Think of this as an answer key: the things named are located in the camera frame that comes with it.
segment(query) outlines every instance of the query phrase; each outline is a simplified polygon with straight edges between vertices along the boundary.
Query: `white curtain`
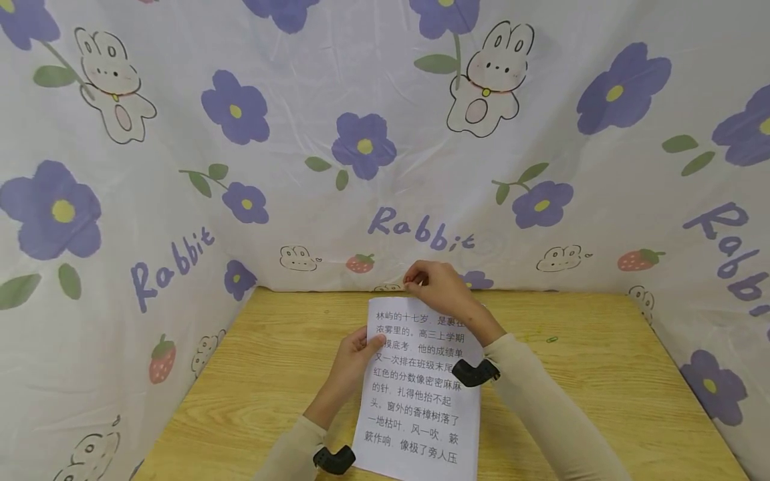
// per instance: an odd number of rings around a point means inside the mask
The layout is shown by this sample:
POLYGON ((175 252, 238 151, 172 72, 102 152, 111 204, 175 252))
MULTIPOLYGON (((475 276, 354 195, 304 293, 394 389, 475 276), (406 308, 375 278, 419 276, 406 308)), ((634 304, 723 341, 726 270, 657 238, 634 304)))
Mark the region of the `white curtain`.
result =
POLYGON ((255 285, 417 258, 627 293, 770 479, 767 18, 0 0, 0 479, 129 479, 255 285))

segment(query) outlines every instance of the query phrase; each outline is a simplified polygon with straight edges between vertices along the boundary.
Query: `pink bunny belly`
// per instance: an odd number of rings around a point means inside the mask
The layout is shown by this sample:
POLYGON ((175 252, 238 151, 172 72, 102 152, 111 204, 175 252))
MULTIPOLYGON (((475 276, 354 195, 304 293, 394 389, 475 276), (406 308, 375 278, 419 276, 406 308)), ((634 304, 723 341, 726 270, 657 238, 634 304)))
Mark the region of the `pink bunny belly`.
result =
POLYGON ((465 111, 465 121, 469 124, 477 124, 487 116, 487 110, 489 110, 487 101, 484 99, 476 99, 468 105, 468 108, 465 111))
POLYGON ((131 130, 131 116, 120 104, 115 106, 115 117, 118 119, 118 125, 121 129, 126 132, 131 130))

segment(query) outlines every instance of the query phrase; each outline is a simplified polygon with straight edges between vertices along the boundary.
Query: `paper sheet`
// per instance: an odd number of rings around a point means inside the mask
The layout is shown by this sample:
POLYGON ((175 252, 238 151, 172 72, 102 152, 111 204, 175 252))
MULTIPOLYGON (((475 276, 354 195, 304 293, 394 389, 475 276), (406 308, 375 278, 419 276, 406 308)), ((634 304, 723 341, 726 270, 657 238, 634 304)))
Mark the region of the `paper sheet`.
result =
POLYGON ((461 323, 418 299, 369 301, 368 337, 387 336, 363 381, 355 466, 403 481, 475 481, 480 388, 452 374, 484 351, 461 323))

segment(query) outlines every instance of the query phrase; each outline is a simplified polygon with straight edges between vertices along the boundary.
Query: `strawberry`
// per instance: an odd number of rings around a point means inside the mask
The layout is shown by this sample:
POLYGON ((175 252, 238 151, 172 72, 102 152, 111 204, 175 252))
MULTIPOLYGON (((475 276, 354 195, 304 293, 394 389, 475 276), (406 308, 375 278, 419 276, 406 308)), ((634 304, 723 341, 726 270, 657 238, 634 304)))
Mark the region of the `strawberry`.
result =
POLYGON ((650 249, 639 249, 627 252, 618 259, 618 269, 621 271, 644 271, 660 262, 660 256, 665 252, 656 252, 650 249))
POLYGON ((356 254, 347 260, 345 266, 356 274, 366 274, 374 268, 374 254, 365 256, 364 254, 356 254))
POLYGON ((149 364, 149 381, 160 384, 169 377, 176 359, 176 346, 173 341, 166 341, 166 334, 160 336, 160 342, 152 350, 152 361, 149 364))

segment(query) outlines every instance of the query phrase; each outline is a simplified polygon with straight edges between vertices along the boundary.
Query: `wooden table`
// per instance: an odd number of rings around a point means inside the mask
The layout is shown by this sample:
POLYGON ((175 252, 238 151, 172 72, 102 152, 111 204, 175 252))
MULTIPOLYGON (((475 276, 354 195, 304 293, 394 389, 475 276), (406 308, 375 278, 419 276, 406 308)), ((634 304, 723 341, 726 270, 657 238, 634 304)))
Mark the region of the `wooden table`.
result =
MULTIPOLYGON (((326 378, 339 341, 366 323, 367 292, 259 289, 136 474, 136 481, 248 481, 326 378)), ((630 300, 604 294, 480 292, 500 323, 606 436, 635 481, 746 479, 630 300), (557 336, 558 341, 545 342, 557 336)), ((330 430, 352 444, 360 398, 330 430)), ((489 386, 480 481, 555 479, 489 386)), ((338 479, 325 473, 318 479, 338 479)), ((385 479, 351 468, 349 481, 385 479)))

